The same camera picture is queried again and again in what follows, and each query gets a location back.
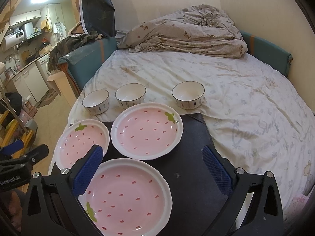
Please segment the dark hanging cloth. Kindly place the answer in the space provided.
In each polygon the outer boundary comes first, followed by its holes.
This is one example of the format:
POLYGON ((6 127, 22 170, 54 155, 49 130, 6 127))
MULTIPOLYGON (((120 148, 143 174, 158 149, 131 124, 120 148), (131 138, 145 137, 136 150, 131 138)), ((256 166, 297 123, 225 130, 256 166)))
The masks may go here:
POLYGON ((114 12, 111 0, 79 0, 80 21, 86 34, 96 31, 104 37, 114 37, 114 12))

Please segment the yellow wooden rack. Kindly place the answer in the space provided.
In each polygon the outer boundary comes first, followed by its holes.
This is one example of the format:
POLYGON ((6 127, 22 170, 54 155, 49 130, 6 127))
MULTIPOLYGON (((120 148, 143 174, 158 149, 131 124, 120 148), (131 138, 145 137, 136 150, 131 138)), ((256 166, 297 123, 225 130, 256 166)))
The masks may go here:
POLYGON ((17 140, 22 140, 24 147, 21 151, 18 151, 17 154, 12 155, 13 158, 18 158, 26 154, 26 152, 31 148, 35 140, 35 131, 32 129, 22 129, 16 119, 11 120, 5 127, 4 123, 8 122, 8 116, 10 114, 11 113, 9 111, 1 113, 1 148, 8 146, 17 140))

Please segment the pink strawberry plate front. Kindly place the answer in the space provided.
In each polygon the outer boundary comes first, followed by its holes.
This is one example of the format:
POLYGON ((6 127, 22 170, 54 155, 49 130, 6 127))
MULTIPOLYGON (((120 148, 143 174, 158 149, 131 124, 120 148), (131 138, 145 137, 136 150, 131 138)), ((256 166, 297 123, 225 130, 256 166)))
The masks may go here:
POLYGON ((79 202, 102 235, 158 235, 172 210, 160 172, 129 158, 100 164, 79 202))

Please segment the white water heater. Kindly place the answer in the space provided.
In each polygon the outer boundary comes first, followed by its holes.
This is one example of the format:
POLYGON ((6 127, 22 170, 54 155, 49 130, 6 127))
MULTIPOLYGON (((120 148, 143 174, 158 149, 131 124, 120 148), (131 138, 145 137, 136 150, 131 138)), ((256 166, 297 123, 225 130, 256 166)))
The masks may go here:
POLYGON ((22 29, 5 36, 1 42, 2 51, 5 52, 15 45, 20 44, 24 39, 25 35, 22 29))

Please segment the white floral bed sheet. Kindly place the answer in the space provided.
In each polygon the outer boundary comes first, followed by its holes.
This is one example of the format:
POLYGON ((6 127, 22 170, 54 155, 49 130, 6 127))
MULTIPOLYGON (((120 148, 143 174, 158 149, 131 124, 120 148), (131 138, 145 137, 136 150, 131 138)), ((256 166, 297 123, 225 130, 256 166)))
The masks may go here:
POLYGON ((216 150, 249 173, 272 171, 284 223, 292 223, 314 187, 314 114, 285 76, 249 54, 228 59, 117 50, 86 83, 68 123, 91 118, 82 100, 98 89, 111 96, 110 108, 97 119, 113 121, 122 112, 114 93, 127 83, 143 84, 147 102, 176 109, 172 89, 190 80, 205 87, 196 111, 202 113, 216 150))

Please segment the pink strawberry plate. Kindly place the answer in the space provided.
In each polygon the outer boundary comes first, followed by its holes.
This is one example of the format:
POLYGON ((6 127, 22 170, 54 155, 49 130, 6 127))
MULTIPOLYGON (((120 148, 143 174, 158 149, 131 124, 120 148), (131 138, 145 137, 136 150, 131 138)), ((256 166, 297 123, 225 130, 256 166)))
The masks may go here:
POLYGON ((56 166, 60 170, 70 169, 93 145, 100 146, 103 154, 106 154, 109 143, 109 131, 102 122, 81 120, 67 128, 59 138, 54 151, 56 166))
POLYGON ((129 158, 100 164, 79 202, 102 235, 158 235, 172 210, 160 172, 129 158))
POLYGON ((170 153, 181 141, 181 116, 160 103, 142 103, 118 115, 110 130, 115 149, 136 160, 153 160, 170 153))

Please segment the camouflage jacket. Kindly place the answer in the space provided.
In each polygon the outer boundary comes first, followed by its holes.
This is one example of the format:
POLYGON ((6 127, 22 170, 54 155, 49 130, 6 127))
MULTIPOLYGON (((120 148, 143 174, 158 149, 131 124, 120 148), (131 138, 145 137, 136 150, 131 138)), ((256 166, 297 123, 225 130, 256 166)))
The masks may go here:
POLYGON ((98 34, 96 31, 90 31, 87 34, 68 36, 59 41, 49 53, 49 61, 47 64, 48 72, 51 73, 57 70, 58 61, 61 57, 67 55, 71 51, 78 49, 79 47, 95 42, 102 38, 102 34, 98 34))

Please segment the black leather mat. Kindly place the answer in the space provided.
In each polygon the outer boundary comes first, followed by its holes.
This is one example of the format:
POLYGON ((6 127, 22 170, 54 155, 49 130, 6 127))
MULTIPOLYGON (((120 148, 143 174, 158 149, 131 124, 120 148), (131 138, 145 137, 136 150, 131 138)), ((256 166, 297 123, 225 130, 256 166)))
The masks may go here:
MULTIPOLYGON (((167 155, 143 162, 160 172, 169 185, 172 210, 158 235, 203 235, 227 201, 205 163, 201 149, 212 145, 203 116, 182 116, 184 131, 179 144, 167 155)), ((102 163, 127 158, 109 145, 102 163)))

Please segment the pink bedside table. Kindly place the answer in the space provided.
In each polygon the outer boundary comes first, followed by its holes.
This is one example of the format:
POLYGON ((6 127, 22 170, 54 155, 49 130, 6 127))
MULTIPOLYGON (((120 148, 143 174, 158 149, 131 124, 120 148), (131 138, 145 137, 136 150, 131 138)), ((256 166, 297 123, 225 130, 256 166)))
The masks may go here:
POLYGON ((71 76, 68 73, 57 70, 48 76, 47 82, 59 95, 65 98, 70 108, 72 108, 80 96, 80 91, 71 76))

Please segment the white kitchen cabinets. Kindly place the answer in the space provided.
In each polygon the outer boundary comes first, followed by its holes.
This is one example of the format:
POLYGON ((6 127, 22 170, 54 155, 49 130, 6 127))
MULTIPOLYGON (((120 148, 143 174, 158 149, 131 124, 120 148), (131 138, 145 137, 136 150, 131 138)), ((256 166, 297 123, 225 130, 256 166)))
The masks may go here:
POLYGON ((46 72, 48 60, 49 53, 46 52, 43 56, 23 67, 9 80, 6 80, 4 88, 8 92, 18 92, 23 100, 29 101, 32 105, 38 104, 49 91, 46 72))

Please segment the white bowl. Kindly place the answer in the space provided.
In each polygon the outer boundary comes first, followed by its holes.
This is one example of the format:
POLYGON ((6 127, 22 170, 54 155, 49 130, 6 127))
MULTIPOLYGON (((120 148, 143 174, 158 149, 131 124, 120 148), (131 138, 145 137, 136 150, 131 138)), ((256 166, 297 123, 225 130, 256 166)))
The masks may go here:
POLYGON ((115 92, 115 97, 123 109, 128 109, 144 103, 146 91, 146 87, 140 83, 129 83, 121 86, 115 92))
POLYGON ((185 81, 178 83, 171 93, 180 108, 193 110, 201 105, 205 96, 205 87, 199 82, 185 81))
POLYGON ((99 115, 109 109, 109 92, 99 89, 89 93, 82 101, 82 105, 92 115, 99 115))

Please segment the teal bed frame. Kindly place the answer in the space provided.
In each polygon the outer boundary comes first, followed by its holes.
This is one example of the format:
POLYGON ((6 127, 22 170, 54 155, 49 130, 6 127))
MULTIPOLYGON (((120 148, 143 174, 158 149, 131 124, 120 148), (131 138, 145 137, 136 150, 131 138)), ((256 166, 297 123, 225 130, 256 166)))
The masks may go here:
MULTIPOLYGON (((293 56, 289 52, 245 31, 241 34, 248 46, 249 54, 270 65, 285 77, 288 76, 293 61, 293 56)), ((65 73, 75 97, 80 96, 85 84, 116 49, 117 43, 114 38, 102 38, 79 47, 59 59, 58 65, 65 73)))

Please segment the pink strawberry plate back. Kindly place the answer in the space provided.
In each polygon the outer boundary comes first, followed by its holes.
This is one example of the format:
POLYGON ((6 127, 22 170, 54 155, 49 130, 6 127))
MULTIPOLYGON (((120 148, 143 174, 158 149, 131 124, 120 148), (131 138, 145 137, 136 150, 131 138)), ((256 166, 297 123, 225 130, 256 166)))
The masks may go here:
POLYGON ((181 141, 181 116, 160 103, 142 103, 118 115, 110 130, 115 149, 136 160, 153 160, 170 153, 181 141))

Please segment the black bag on rack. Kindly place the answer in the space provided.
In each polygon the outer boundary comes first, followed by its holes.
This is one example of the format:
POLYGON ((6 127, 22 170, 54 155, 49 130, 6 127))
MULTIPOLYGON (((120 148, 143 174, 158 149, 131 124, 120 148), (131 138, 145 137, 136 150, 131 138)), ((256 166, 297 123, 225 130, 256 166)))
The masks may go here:
POLYGON ((16 115, 19 116, 22 110, 22 96, 18 92, 7 92, 5 93, 5 96, 16 115))

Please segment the beige crumpled duvet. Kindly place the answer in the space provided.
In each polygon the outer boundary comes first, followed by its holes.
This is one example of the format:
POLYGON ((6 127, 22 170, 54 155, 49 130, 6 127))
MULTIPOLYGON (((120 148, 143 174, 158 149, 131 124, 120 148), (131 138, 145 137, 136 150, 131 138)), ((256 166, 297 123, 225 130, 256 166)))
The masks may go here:
POLYGON ((118 43, 131 53, 176 51, 240 58, 248 51, 228 14, 207 4, 190 6, 132 28, 118 43))

